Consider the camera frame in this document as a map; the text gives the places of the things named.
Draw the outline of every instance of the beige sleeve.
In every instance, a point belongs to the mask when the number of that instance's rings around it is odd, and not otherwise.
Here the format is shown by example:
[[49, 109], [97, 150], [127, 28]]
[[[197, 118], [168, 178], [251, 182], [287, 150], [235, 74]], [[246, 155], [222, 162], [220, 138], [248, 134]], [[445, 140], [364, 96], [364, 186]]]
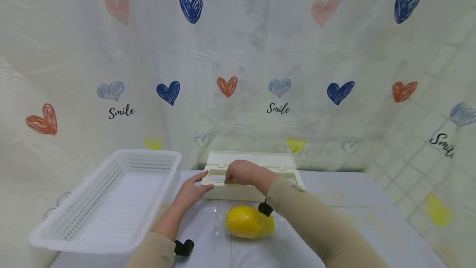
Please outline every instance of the beige sleeve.
[[175, 242], [158, 233], [148, 233], [129, 259], [126, 268], [172, 268]]
[[317, 196], [279, 177], [267, 203], [319, 256], [326, 268], [386, 268], [382, 258], [346, 221]]

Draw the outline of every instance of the person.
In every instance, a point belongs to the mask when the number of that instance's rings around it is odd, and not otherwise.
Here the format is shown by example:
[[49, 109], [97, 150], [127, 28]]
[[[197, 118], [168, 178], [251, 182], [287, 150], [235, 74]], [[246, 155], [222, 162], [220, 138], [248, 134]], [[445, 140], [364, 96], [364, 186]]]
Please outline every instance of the person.
[[[185, 212], [212, 185], [196, 187], [207, 172], [191, 177], [151, 229], [129, 260], [126, 268], [170, 268], [179, 225]], [[327, 268], [386, 268], [388, 265], [372, 246], [317, 196], [250, 161], [236, 160], [228, 166], [225, 180], [252, 185], [319, 256]]]

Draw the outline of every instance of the black object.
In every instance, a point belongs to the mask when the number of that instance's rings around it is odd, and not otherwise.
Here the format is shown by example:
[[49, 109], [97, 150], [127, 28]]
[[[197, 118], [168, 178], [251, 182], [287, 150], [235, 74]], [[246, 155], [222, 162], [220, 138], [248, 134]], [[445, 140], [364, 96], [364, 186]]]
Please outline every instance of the black object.
[[266, 200], [258, 206], [258, 211], [269, 217], [273, 213], [273, 208], [267, 205]]
[[190, 239], [187, 239], [187, 241], [185, 241], [185, 243], [182, 243], [179, 240], [175, 240], [175, 250], [174, 250], [174, 252], [177, 256], [190, 256], [194, 246], [195, 246], [195, 244]]

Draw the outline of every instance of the curtain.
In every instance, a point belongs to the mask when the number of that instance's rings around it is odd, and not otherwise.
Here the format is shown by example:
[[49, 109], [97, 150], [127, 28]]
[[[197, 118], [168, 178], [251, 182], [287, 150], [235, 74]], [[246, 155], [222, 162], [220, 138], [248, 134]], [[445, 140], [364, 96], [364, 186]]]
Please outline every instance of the curtain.
[[120, 148], [366, 171], [450, 267], [476, 261], [476, 0], [0, 0], [6, 267]]

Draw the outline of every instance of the white plastic box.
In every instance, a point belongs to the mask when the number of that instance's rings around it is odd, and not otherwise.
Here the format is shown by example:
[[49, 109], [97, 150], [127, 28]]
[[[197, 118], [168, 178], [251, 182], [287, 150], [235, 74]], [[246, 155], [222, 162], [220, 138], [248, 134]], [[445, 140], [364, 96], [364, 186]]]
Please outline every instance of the white plastic box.
[[225, 183], [228, 165], [237, 159], [251, 161], [260, 167], [268, 168], [304, 188], [304, 183], [296, 168], [294, 156], [291, 154], [210, 151], [205, 167], [205, 170], [208, 170], [209, 173], [202, 179], [201, 184], [202, 186], [213, 184], [215, 189], [204, 194], [204, 198], [264, 202], [265, 197], [254, 186]]
[[180, 160], [174, 151], [114, 152], [33, 231], [31, 245], [91, 254], [131, 252], [161, 203], [171, 203]]

